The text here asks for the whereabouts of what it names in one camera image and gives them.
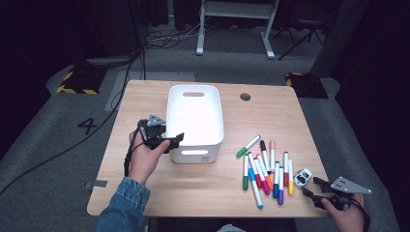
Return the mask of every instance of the green marker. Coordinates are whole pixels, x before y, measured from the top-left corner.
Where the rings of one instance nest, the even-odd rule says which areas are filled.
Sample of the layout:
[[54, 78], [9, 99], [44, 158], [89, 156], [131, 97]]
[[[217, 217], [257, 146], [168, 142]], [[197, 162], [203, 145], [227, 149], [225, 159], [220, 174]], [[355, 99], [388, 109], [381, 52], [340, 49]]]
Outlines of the green marker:
[[249, 156], [248, 154], [245, 154], [244, 156], [244, 190], [248, 190], [248, 182], [249, 182], [248, 163], [249, 163]]
[[258, 135], [256, 135], [256, 137], [250, 143], [248, 143], [247, 146], [243, 147], [241, 149], [241, 151], [239, 151], [238, 154], [236, 154], [236, 157], [239, 158], [239, 157], [243, 156], [244, 153], [246, 153], [248, 151], [248, 149], [251, 146], [253, 146], [253, 144], [255, 144], [259, 139], [260, 139], [260, 135], [258, 134]]

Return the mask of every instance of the person's right hand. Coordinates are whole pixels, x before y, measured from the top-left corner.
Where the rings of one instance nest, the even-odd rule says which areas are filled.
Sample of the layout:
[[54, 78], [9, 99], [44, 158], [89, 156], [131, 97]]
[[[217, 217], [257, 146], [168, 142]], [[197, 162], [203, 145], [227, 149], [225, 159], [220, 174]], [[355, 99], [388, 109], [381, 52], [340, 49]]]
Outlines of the person's right hand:
[[[364, 207], [364, 197], [361, 194], [353, 194], [353, 199], [357, 200]], [[354, 205], [350, 205], [346, 211], [340, 211], [326, 198], [322, 198], [322, 204], [335, 220], [336, 227], [340, 232], [363, 232], [365, 226], [365, 216], [362, 211]]]

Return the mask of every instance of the small white box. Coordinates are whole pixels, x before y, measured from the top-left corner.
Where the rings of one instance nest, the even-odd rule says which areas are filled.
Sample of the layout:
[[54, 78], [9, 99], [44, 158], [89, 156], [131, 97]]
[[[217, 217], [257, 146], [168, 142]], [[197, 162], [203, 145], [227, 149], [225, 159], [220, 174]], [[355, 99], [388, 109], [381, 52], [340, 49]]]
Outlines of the small white box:
[[223, 141], [220, 92], [212, 85], [175, 85], [169, 90], [166, 137], [184, 133], [169, 152], [176, 163], [204, 163], [217, 159]]

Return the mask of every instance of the wrist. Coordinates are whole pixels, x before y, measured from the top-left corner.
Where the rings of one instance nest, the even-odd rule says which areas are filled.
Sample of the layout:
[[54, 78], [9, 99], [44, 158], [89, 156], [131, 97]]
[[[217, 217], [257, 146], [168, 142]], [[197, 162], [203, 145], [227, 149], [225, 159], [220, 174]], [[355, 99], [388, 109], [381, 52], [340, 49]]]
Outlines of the wrist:
[[145, 186], [145, 183], [147, 182], [148, 178], [145, 178], [141, 175], [138, 175], [138, 173], [130, 172], [129, 177], [135, 181], [137, 181], [139, 184], [142, 186]]

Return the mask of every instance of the metal stand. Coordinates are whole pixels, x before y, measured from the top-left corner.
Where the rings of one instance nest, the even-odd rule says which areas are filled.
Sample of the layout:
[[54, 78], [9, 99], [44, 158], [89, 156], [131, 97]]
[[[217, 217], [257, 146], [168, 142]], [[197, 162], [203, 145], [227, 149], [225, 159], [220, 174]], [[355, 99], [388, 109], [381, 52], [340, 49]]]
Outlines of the metal stand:
[[205, 15], [212, 16], [230, 16], [230, 17], [248, 17], [268, 19], [266, 31], [261, 32], [262, 42], [265, 46], [266, 53], [269, 59], [275, 58], [275, 53], [272, 50], [269, 42], [269, 34], [271, 32], [272, 23], [274, 22], [275, 14], [277, 13], [278, 0], [274, 4], [250, 4], [250, 3], [233, 3], [233, 2], [213, 2], [202, 0], [200, 27], [196, 54], [203, 55], [205, 41]]

